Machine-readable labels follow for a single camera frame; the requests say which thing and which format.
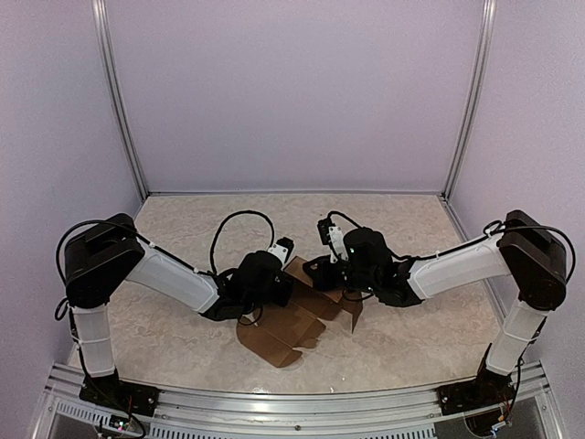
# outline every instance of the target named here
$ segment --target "cardboard box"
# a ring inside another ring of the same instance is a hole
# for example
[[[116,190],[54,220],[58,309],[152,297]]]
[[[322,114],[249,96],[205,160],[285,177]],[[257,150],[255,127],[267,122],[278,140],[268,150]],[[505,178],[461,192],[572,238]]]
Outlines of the cardboard box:
[[[324,321],[331,321],[344,311],[352,316],[352,332],[363,309],[361,302],[344,298],[337,289],[320,293],[313,289],[313,281],[303,271],[305,260],[295,256],[284,271],[294,278],[289,304],[285,308],[266,305],[260,320],[251,326],[236,325],[239,342],[276,368],[293,364],[302,355],[295,348],[316,348],[319,336],[325,331]],[[346,297],[357,299],[360,293],[346,293]],[[246,317],[244,323],[251,322]]]

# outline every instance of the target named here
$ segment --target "wire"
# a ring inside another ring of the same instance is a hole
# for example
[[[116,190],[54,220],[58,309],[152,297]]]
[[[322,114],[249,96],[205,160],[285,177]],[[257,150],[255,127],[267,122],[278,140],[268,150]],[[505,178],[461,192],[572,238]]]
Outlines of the wire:
[[[522,380],[522,357],[520,357],[518,359],[517,367],[518,367],[518,379],[516,380],[516,389],[514,390],[514,397],[512,398],[512,402],[510,402],[510,405],[508,408],[508,413],[507,413],[506,417],[504,418],[505,420],[510,417],[510,414],[512,413],[512,409],[514,408],[514,404],[516,403],[516,398],[518,397],[518,390],[520,389],[520,381]]]
[[[467,421],[473,418],[473,416],[469,416],[469,417],[463,417],[463,424],[465,425],[465,428],[467,429],[467,432],[473,436],[473,437],[479,437],[479,439],[485,439],[487,437],[493,438],[494,435],[492,434],[492,432],[488,433],[486,436],[480,436],[479,434],[475,434],[474,432],[472,432],[471,428],[469,428],[469,425],[467,424]]]
[[[355,222],[354,220],[352,220],[351,218],[349,218],[344,212],[340,212],[339,210],[331,210],[328,214],[327,214],[327,218],[331,219],[331,217],[333,217],[334,215],[337,215],[338,217],[341,217],[347,221],[349,221],[352,225],[354,225],[357,229],[362,229],[362,226],[360,226],[359,224],[357,224],[357,222]]]
[[[123,439],[123,438],[129,438],[131,436],[127,435],[126,433],[128,432],[128,428],[126,428],[124,431],[124,433],[118,435],[118,436],[112,436],[110,433],[104,433],[103,432],[103,421],[100,417],[100,424],[99,424],[99,428],[97,428],[94,424],[91,425],[93,427],[93,431],[98,435],[98,438],[103,438],[103,439]]]
[[[337,261],[338,262],[343,262],[344,260],[335,251],[335,249],[333,247],[333,243],[331,242],[331,240],[329,240],[328,245],[329,245],[329,249],[331,250],[331,253],[335,256],[335,258],[337,259]]]
[[[65,316],[67,315],[68,309],[69,309],[69,299],[67,297],[64,297],[58,303],[57,308],[55,308],[55,314],[54,314],[55,320],[57,320],[58,322],[63,320],[63,318],[65,318]]]
[[[77,343],[78,348],[79,348],[79,353],[80,353],[80,363],[81,363],[81,369],[83,369],[83,374],[85,375],[85,378],[87,380],[87,382],[89,384],[91,384],[91,386],[101,394],[102,397],[104,397],[106,400],[108,400],[108,402],[110,402],[111,405],[115,406],[116,408],[118,408],[118,410],[126,413],[126,415],[128,416],[128,420],[129,422],[131,422],[132,420],[136,421],[136,423],[138,424],[138,426],[140,427],[140,429],[142,430],[142,433],[140,434],[140,436],[138,436],[136,439],[144,439],[146,437],[146,429],[144,428],[143,423],[140,422],[140,420],[134,416],[130,411],[126,411],[116,400],[112,399],[109,395],[107,395],[102,389],[100,389],[97,384],[95,382],[93,382],[93,378],[91,377],[90,373],[88,372],[87,367],[85,366],[85,360],[83,358],[83,352],[81,350],[81,346],[79,343]]]
[[[244,323],[241,321],[241,317],[238,319],[238,324],[242,325],[243,327],[251,327],[252,325],[257,324],[260,319],[262,318],[262,314],[264,314],[264,306],[260,307],[260,312],[258,313],[258,316],[251,322],[249,323]]]
[[[412,256],[411,258],[414,259],[415,261],[430,261],[431,259],[440,258],[441,256],[445,256],[447,254],[458,252],[459,250],[463,250],[463,249],[466,249],[467,247],[471,247],[475,244],[479,244],[480,242],[486,241],[492,235],[495,235],[496,233],[503,233],[504,232],[504,230],[502,229],[503,226],[504,226],[504,223],[501,220],[497,219],[495,221],[490,222],[489,224],[487,224],[484,227],[484,235],[480,236],[479,238],[464,242],[463,244],[458,245],[456,247],[451,247],[450,249],[445,250],[443,252],[437,252],[435,254],[430,254],[428,256]]]
[[[237,212],[229,214],[223,221],[221,221],[221,224],[219,224],[218,230],[216,231],[216,234],[213,237],[213,241],[211,242],[211,247],[209,248],[209,265],[211,266],[211,272],[213,274],[218,274],[214,254],[216,250],[216,245],[218,243],[219,234],[221,233],[226,223],[232,218],[237,217],[238,215],[256,215],[258,217],[263,218],[271,228],[271,243],[269,247],[271,247],[274,243],[274,225],[272,224],[271,219],[268,218],[267,215],[263,214],[262,212],[258,212],[257,210],[239,210]]]
[[[346,290],[346,289],[344,289],[344,290],[341,292],[341,295],[344,297],[344,299],[345,299],[347,302],[364,302],[365,300],[367,300],[367,299],[369,299],[369,298],[371,298],[371,297],[374,297],[374,293],[370,293],[370,294],[368,294],[368,295],[365,295],[364,297],[360,297],[359,299],[352,299],[351,297],[348,297],[348,296],[346,295],[346,293],[349,293],[349,291],[348,291],[348,290]]]

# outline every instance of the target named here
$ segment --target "metal rail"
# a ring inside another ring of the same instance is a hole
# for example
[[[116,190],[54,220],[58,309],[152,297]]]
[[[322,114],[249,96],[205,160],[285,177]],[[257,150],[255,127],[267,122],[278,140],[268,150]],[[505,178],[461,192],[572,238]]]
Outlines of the metal rail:
[[[477,104],[482,92],[482,84],[484,82],[485,68],[487,66],[487,56],[489,53],[490,43],[492,41],[492,30],[494,28],[495,17],[495,0],[484,0],[484,13],[482,15],[482,24],[480,27],[480,37],[477,44],[477,51],[475,53],[475,63],[473,64],[472,83],[467,95],[467,102],[465,103],[465,110],[463,112],[463,121],[459,134],[457,136],[457,146],[455,154],[451,162],[447,181],[443,189],[443,195],[450,200],[457,178],[461,173],[463,164],[463,157],[469,144],[469,137],[473,127],[473,119],[477,111]]]
[[[78,395],[82,382],[81,370],[60,364],[53,367],[44,390],[43,408],[33,439],[47,437],[48,432],[44,430],[51,425],[55,412],[94,424],[100,416],[107,418],[112,414],[123,415],[81,401]],[[148,437],[153,438],[182,438],[181,434],[187,438],[187,434],[199,434],[201,437],[222,439],[258,436],[267,439],[316,436],[367,439],[381,435],[391,437],[391,434],[400,432],[405,432],[404,437],[407,437],[406,432],[434,432],[435,423],[463,416],[441,415],[436,395],[438,385],[391,391],[310,395],[157,387],[162,392],[154,417],[139,416],[150,432]],[[523,367],[519,401],[543,395],[548,388],[540,363]]]
[[[91,5],[93,7],[93,18],[95,20],[96,31],[98,33],[101,61],[106,75],[110,97],[112,99],[113,112],[116,116],[118,129],[120,130],[120,135],[122,137],[124,153],[126,154],[128,164],[130,165],[136,190],[140,195],[141,201],[144,202],[149,195],[148,186],[146,185],[144,172],[140,165],[136,148],[134,147],[128,118],[126,117],[126,110],[122,101],[122,93],[120,91],[120,84],[118,82],[116,65],[113,57],[112,38],[110,36],[110,28],[108,25],[106,2],[105,0],[91,0]]]

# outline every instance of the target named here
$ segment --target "black cable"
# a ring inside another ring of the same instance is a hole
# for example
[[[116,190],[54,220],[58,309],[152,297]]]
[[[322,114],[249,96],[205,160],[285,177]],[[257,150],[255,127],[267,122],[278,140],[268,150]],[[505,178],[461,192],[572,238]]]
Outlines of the black cable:
[[[392,258],[394,258],[397,261],[408,261],[410,259],[413,259],[413,256],[410,254],[396,254],[395,252],[393,252],[391,249],[388,249],[390,251],[390,255],[392,256]]]
[[[357,229],[361,229],[362,226],[360,226],[359,224],[357,224],[357,222],[355,222],[354,220],[352,220],[351,218],[349,218],[344,212],[340,212],[339,210],[331,210],[328,214],[327,214],[327,218],[331,219],[331,217],[333,217],[334,215],[337,215],[338,217],[341,217],[347,221],[349,221],[352,225],[354,225]]]
[[[365,300],[367,300],[367,299],[369,299],[369,298],[371,298],[371,297],[374,297],[374,293],[370,293],[370,294],[368,294],[368,295],[365,295],[364,297],[360,297],[359,299],[352,299],[351,297],[348,297],[348,296],[346,295],[346,293],[349,293],[349,291],[347,291],[346,289],[344,289],[344,290],[341,292],[341,295],[344,297],[344,299],[345,299],[347,302],[364,302]]]
[[[341,259],[341,256],[339,256],[337,254],[337,252],[335,251],[335,249],[333,248],[333,243],[331,242],[331,240],[329,240],[328,245],[329,245],[329,250],[331,250],[331,253],[336,257],[337,261],[343,262],[344,260]]]
[[[183,261],[181,258],[179,258],[178,256],[176,256],[175,254],[168,252],[167,250],[163,249],[162,247],[159,247],[158,245],[154,246],[155,250],[158,250],[159,252],[161,252],[163,255],[168,256],[169,258],[171,258],[172,260],[174,260],[175,262],[179,262],[180,264],[184,265],[186,268],[188,268],[189,270],[195,270],[195,267],[193,265],[191,265],[188,262]]]
[[[497,227],[495,229],[491,230],[491,228],[495,225],[497,225]],[[503,225],[504,225],[504,223],[501,220],[497,219],[495,221],[490,222],[489,224],[487,224],[484,227],[484,235],[480,236],[479,238],[476,238],[472,241],[464,242],[461,245],[458,245],[456,247],[452,247],[452,248],[445,250],[443,252],[430,254],[428,256],[412,256],[411,259],[414,259],[415,261],[430,261],[431,259],[436,259],[436,258],[439,258],[441,256],[445,256],[447,254],[451,254],[451,253],[457,252],[459,250],[466,249],[467,247],[471,247],[475,244],[479,244],[480,242],[488,240],[492,235],[495,235],[496,233],[503,233],[504,232],[504,230],[502,229]]]
[[[239,210],[237,212],[229,214],[223,221],[221,221],[221,224],[219,224],[218,230],[216,231],[216,234],[213,237],[213,241],[211,242],[211,247],[209,248],[209,265],[211,266],[211,272],[213,274],[218,274],[218,269],[216,268],[214,254],[215,254],[215,250],[216,250],[216,244],[218,243],[219,234],[221,233],[221,230],[226,225],[226,223],[229,220],[231,220],[232,218],[237,217],[238,215],[256,215],[256,216],[261,217],[264,220],[266,220],[266,222],[268,223],[268,225],[271,228],[271,243],[270,243],[269,247],[271,247],[274,243],[274,225],[272,224],[271,219],[268,218],[267,215],[263,214],[262,212],[258,212],[256,210]]]
[[[69,299],[67,297],[64,297],[58,303],[57,308],[55,308],[55,314],[54,314],[55,320],[57,320],[58,322],[63,320],[63,318],[65,318],[65,316],[67,315],[68,309],[69,309]]]
[[[510,417],[510,414],[512,414],[512,409],[514,408],[514,404],[516,403],[516,398],[518,396],[518,390],[520,389],[520,381],[522,380],[522,357],[518,359],[517,367],[518,379],[516,380],[516,389],[514,390],[514,397],[512,398],[512,402],[510,402],[510,408],[508,409],[508,413],[504,418],[505,420]]]
[[[251,321],[251,322],[249,322],[249,323],[243,323],[243,322],[241,321],[241,317],[240,317],[240,318],[238,319],[238,323],[239,323],[240,325],[242,325],[243,327],[251,327],[252,325],[255,325],[255,324],[257,324],[257,323],[260,321],[260,319],[262,318],[262,314],[264,314],[264,306],[261,306],[261,307],[260,307],[260,312],[258,313],[258,316],[257,316],[257,317],[256,317],[256,318],[255,318],[253,321]]]

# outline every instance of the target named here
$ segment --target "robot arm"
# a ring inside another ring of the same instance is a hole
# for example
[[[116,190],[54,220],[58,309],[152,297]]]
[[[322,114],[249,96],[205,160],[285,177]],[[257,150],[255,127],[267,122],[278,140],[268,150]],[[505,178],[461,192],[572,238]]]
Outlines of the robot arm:
[[[474,410],[499,403],[503,396],[510,399],[510,374],[518,359],[566,296],[563,244],[520,210],[497,224],[486,228],[484,236],[436,255],[399,257],[378,231],[358,227],[344,235],[329,215],[319,221],[318,230],[331,254],[307,262],[303,269],[321,291],[344,287],[369,292],[385,305],[400,307],[511,274],[520,292],[477,377],[439,392],[443,414]]]
[[[293,242],[281,238],[267,251],[246,255],[237,269],[215,275],[149,242],[125,214],[71,238],[64,251],[66,293],[71,330],[90,382],[80,397],[118,409],[134,401],[133,411],[146,415],[156,405],[158,390],[120,381],[113,361],[107,303],[122,281],[168,295],[211,320],[239,319],[268,303],[287,305],[293,280],[282,267],[292,250]]]

